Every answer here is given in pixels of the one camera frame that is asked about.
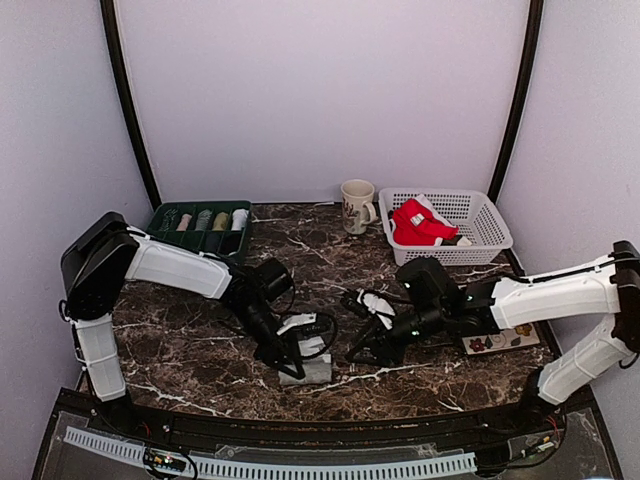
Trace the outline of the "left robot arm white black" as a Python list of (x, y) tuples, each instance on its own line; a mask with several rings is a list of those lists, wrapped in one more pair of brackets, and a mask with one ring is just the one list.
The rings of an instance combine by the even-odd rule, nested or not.
[(123, 399), (128, 387), (113, 326), (123, 293), (162, 292), (218, 303), (253, 340), (256, 360), (293, 379), (305, 377), (298, 341), (272, 309), (292, 287), (289, 271), (275, 258), (242, 265), (160, 240), (110, 211), (62, 253), (60, 270), (60, 315), (71, 324), (79, 362), (105, 403), (101, 417), (120, 436), (141, 427), (140, 412)]

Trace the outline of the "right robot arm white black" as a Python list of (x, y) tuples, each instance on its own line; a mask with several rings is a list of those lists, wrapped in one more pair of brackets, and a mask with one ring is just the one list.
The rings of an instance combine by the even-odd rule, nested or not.
[(629, 241), (577, 267), (537, 276), (505, 275), (458, 285), (434, 257), (401, 266), (397, 281), (408, 310), (372, 290), (349, 291), (345, 308), (366, 319), (346, 357), (353, 363), (399, 365), (408, 346), (434, 334), (481, 340), (538, 321), (600, 314), (600, 323), (559, 359), (528, 378), (522, 403), (510, 413), (521, 434), (534, 432), (549, 408), (613, 366), (629, 367), (639, 356), (639, 252)]

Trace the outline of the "navy underwear cream waistband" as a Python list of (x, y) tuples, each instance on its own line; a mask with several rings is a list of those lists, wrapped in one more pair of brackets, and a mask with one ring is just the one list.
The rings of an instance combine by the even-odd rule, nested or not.
[(217, 253), (220, 248), (223, 235), (218, 232), (209, 233), (205, 239), (203, 251), (207, 253)]

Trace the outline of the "grey underwear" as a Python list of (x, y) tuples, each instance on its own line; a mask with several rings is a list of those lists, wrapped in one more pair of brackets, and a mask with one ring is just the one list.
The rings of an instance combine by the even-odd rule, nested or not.
[(285, 373), (279, 372), (279, 383), (281, 386), (291, 385), (320, 385), (327, 384), (332, 380), (332, 356), (328, 351), (321, 351), (326, 347), (321, 336), (314, 336), (298, 342), (305, 377), (301, 380), (295, 379)]

